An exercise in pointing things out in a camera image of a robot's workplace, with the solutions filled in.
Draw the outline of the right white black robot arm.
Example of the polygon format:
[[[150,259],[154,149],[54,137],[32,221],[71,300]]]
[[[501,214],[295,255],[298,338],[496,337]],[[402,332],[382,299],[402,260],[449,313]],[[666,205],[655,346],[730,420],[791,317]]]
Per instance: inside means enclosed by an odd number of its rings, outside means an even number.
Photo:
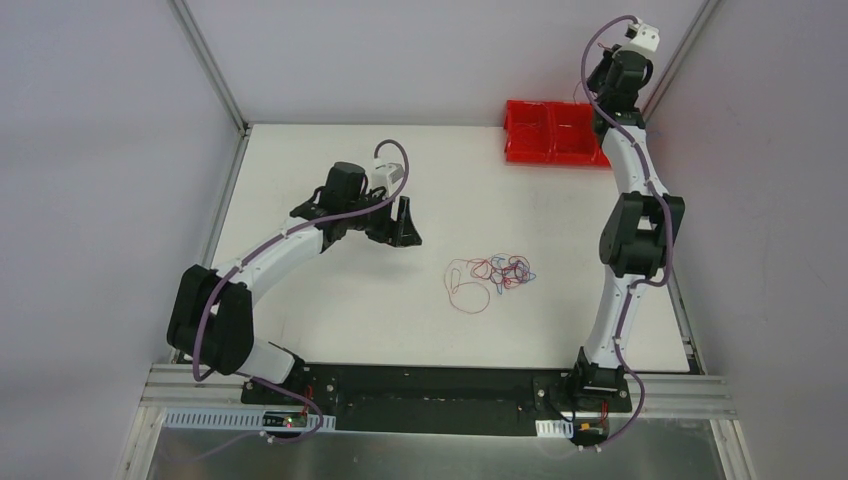
[[[603,401],[616,411],[628,410],[629,335],[647,288],[670,278],[668,259],[685,212],[684,200],[669,194],[656,176],[636,105],[652,74],[653,63],[644,54],[614,45],[585,82],[594,96],[593,133],[619,197],[599,240],[605,276],[596,320],[566,382],[569,400],[583,410]]]

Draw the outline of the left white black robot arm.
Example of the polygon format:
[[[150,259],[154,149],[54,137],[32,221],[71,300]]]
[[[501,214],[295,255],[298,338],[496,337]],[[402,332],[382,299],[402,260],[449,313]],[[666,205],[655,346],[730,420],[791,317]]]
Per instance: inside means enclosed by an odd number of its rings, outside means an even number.
[[[180,279],[166,333],[167,343],[222,375],[244,374],[267,381],[281,404],[297,402],[305,378],[293,370],[299,357],[254,329],[261,297],[305,262],[350,231],[394,248],[422,243],[400,191],[405,165],[376,162],[373,171],[337,162],[323,185],[290,211],[282,228],[243,255],[216,268],[193,265]]]

